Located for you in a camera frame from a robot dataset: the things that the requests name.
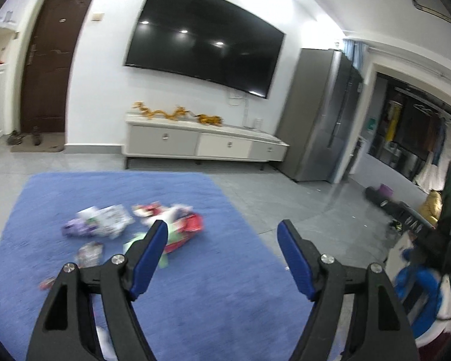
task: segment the wall outlet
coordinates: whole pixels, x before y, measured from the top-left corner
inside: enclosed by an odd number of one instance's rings
[[[229,90],[229,99],[245,99],[246,94],[238,89]]]
[[[227,99],[227,103],[230,106],[238,106],[238,105],[242,104],[242,99]]]

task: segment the doorway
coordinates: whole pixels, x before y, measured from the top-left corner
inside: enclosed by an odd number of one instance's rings
[[[20,130],[65,131],[65,107],[73,52],[92,0],[45,0],[30,39],[23,70]]]

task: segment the purple bucket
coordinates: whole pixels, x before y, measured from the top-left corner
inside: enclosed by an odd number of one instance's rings
[[[381,184],[378,192],[381,193],[382,195],[385,195],[388,198],[392,198],[392,194],[394,193],[394,191],[392,191],[388,186],[386,186],[385,184]]]

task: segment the black tv screen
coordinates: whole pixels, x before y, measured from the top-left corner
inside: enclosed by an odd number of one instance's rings
[[[125,64],[267,97],[283,38],[225,0],[147,0]]]

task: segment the metal screw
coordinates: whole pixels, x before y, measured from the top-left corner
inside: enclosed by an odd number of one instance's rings
[[[326,265],[330,265],[331,263],[334,263],[335,258],[332,255],[323,254],[323,255],[321,255],[321,260]]]
[[[117,254],[112,257],[112,263],[114,265],[120,265],[125,261],[125,257],[122,254]]]
[[[73,263],[66,263],[63,265],[63,271],[70,273],[75,270],[75,265]]]
[[[371,265],[371,271],[373,273],[379,274],[380,272],[382,272],[382,266],[379,263],[373,263]]]

